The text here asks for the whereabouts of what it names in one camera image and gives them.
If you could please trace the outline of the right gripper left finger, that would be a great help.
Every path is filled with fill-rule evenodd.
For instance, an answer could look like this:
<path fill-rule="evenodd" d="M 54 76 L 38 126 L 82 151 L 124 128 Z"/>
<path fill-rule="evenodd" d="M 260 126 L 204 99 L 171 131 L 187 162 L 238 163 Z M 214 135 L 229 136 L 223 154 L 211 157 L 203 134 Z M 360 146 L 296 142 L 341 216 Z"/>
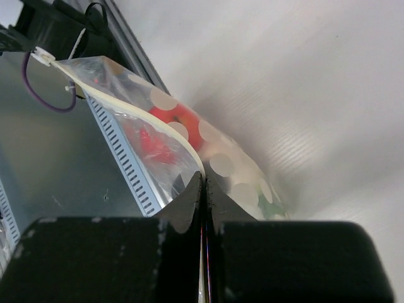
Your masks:
<path fill-rule="evenodd" d="M 202 176 L 156 215 L 41 218 L 1 279 L 2 302 L 197 302 Z"/>

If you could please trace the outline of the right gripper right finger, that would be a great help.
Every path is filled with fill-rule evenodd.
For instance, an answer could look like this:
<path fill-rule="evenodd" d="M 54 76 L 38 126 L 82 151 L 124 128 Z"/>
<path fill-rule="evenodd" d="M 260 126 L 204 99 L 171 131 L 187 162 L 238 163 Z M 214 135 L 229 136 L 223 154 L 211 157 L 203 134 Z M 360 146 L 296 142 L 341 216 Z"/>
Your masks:
<path fill-rule="evenodd" d="M 212 302 L 393 302 L 369 234 L 339 221 L 259 221 L 206 180 Z"/>

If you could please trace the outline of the clear zip top bag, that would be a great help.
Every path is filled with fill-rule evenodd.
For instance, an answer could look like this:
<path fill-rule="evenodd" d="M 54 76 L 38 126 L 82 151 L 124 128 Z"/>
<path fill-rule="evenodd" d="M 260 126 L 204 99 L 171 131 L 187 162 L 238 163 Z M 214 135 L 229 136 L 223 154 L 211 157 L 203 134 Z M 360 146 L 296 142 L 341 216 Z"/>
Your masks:
<path fill-rule="evenodd" d="M 280 202 L 263 171 L 232 138 L 109 57 L 93 56 L 58 61 L 41 48 L 36 48 L 32 55 L 41 63 L 65 74 L 118 120 L 165 205 L 183 192 L 195 172 L 217 181 L 225 195 L 258 220 L 265 220 L 258 208 L 260 192 L 268 199 L 269 192 L 272 192 L 273 197 Z M 175 129 L 149 113 L 154 106 L 169 110 L 177 104 L 187 107 L 200 120 L 199 131 L 204 142 L 198 151 Z M 140 131 L 143 128 L 156 134 L 168 145 L 169 150 L 174 152 L 173 163 L 152 160 L 141 150 Z"/>

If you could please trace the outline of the red tomato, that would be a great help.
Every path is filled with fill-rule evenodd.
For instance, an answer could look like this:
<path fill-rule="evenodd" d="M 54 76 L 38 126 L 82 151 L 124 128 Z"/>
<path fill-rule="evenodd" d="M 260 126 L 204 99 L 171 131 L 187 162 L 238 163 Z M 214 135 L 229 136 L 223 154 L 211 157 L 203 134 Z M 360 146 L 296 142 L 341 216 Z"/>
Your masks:
<path fill-rule="evenodd" d="M 202 147 L 204 140 L 199 131 L 200 120 L 194 112 L 184 105 L 177 104 L 169 110 L 154 106 L 149 110 L 149 113 L 180 133 L 196 151 Z M 169 150 L 168 145 L 163 143 L 156 134 L 152 134 L 151 131 L 144 128 L 140 131 L 140 145 L 141 150 L 152 160 L 166 164 L 171 164 L 175 160 L 174 152 Z"/>

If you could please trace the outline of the white daikon radish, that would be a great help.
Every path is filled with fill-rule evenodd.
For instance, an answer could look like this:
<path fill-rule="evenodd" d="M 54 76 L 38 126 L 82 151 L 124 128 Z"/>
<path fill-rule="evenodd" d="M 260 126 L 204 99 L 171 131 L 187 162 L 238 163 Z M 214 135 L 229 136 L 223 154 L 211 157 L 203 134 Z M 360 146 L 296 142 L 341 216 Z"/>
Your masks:
<path fill-rule="evenodd" d="M 258 208 L 265 220 L 288 220 L 288 215 L 282 204 L 269 192 L 269 199 L 260 192 L 258 195 Z"/>

